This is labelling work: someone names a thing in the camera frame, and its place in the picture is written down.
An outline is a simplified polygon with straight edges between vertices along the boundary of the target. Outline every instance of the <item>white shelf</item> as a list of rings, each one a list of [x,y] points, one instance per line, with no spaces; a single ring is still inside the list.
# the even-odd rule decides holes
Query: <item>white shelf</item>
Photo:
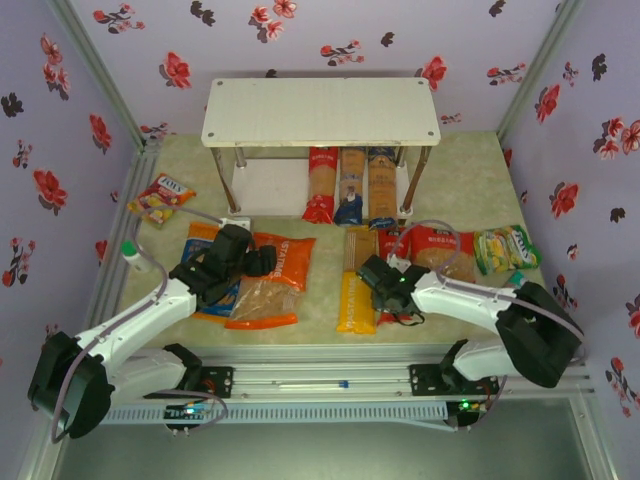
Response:
[[[428,146],[440,142],[421,78],[215,79],[206,147]]]
[[[368,215],[368,168],[362,179],[362,215]],[[336,175],[335,206],[338,207],[338,182],[340,168]],[[231,188],[236,196],[240,216],[294,216],[301,217],[307,205],[309,194],[309,160],[306,158],[247,159],[247,166],[233,171]],[[409,188],[409,172],[405,164],[396,168],[396,205],[398,218],[411,216],[402,214],[400,205]]]

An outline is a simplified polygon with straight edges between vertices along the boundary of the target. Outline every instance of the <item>packaged food item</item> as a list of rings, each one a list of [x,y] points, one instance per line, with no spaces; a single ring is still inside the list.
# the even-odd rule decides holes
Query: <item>packaged food item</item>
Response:
[[[391,249],[398,241],[400,235],[402,235],[402,232],[404,232],[403,227],[391,227],[378,230],[378,255],[380,258],[385,261],[389,260],[387,257],[391,253]],[[402,242],[400,242],[395,252],[398,258],[407,258],[409,256],[409,242],[409,235],[402,239]]]
[[[302,219],[311,223],[331,223],[336,189],[338,147],[309,149],[309,201]]]
[[[376,232],[366,227],[350,227],[344,251],[340,318],[336,331],[341,333],[376,333],[371,289],[358,278],[358,270],[376,253]]]
[[[180,261],[185,262],[196,252],[209,248],[219,231],[220,228],[218,226],[192,222],[189,225],[187,243],[184,246]],[[192,317],[202,318],[217,323],[225,323],[229,319],[231,311],[238,299],[239,289],[240,282],[236,282],[229,288],[229,290],[227,290],[227,293],[222,300],[215,305],[203,308],[202,310],[194,313]]]
[[[540,265],[540,252],[520,225],[476,232],[473,247],[478,268],[484,275]]]
[[[340,149],[340,203],[333,221],[336,225],[362,225],[362,177],[366,147]]]
[[[505,283],[504,286],[516,289],[522,287],[528,281],[529,279],[522,275],[522,273],[515,271],[513,272],[513,275],[509,277],[509,280],[507,280],[507,283]]]
[[[235,330],[261,330],[298,323],[296,306],[307,289],[315,238],[293,239],[254,233],[256,248],[276,247],[276,268],[259,278],[244,277],[238,300],[225,323]]]
[[[149,187],[127,204],[129,210],[139,213],[147,208],[160,207],[163,205],[184,205],[196,192],[185,187],[166,173],[161,173]],[[154,210],[144,215],[144,219],[155,225],[162,227],[164,223],[173,215],[173,210]]]
[[[369,169],[369,228],[396,223],[396,154],[392,147],[371,147]]]
[[[460,253],[442,274],[475,283],[475,259],[473,256],[473,232],[461,232]],[[418,225],[409,232],[411,237],[411,263],[435,270],[447,261],[456,250],[456,238],[447,230]]]

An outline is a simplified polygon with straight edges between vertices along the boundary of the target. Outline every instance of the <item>small bottle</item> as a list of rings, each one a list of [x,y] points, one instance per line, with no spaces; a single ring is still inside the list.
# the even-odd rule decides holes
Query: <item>small bottle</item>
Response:
[[[132,241],[127,240],[122,244],[122,256],[129,265],[135,268],[138,272],[146,273],[153,269],[153,264],[140,255],[140,252],[136,250],[136,246]]]

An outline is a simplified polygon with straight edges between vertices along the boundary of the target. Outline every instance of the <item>green package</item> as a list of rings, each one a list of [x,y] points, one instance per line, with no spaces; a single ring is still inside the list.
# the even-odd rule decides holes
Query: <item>green package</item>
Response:
[[[540,252],[520,225],[475,232],[473,252],[478,268],[484,275],[537,268],[541,261]]]

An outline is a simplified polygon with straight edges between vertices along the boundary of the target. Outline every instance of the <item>shelf leg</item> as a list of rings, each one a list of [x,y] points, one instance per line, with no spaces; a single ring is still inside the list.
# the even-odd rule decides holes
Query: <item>shelf leg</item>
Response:
[[[404,152],[405,147],[398,147],[398,151],[396,152],[396,166],[398,168],[404,168]]]
[[[420,150],[420,159],[418,160],[418,165],[416,165],[416,171],[413,173],[413,177],[411,177],[411,182],[409,183],[407,194],[405,195],[404,202],[402,202],[402,206],[400,207],[400,212],[402,213],[409,213],[411,211],[413,195],[416,193],[416,187],[418,186],[420,176],[422,175],[422,171],[427,164],[427,160],[429,160],[430,154],[431,147],[422,147],[422,149]]]
[[[244,157],[242,147],[235,147],[236,151],[236,167],[244,168],[247,166],[247,159]]]
[[[222,174],[222,159],[220,155],[219,148],[211,148],[211,154],[213,155],[213,161],[216,164],[216,170],[218,170],[218,175],[220,176],[220,182],[222,183],[222,188],[224,189],[224,194],[227,197],[227,202],[229,202],[229,210],[231,213],[240,213],[240,205],[236,202],[233,192],[231,191],[231,187],[227,185],[227,182],[224,180],[224,175]]]

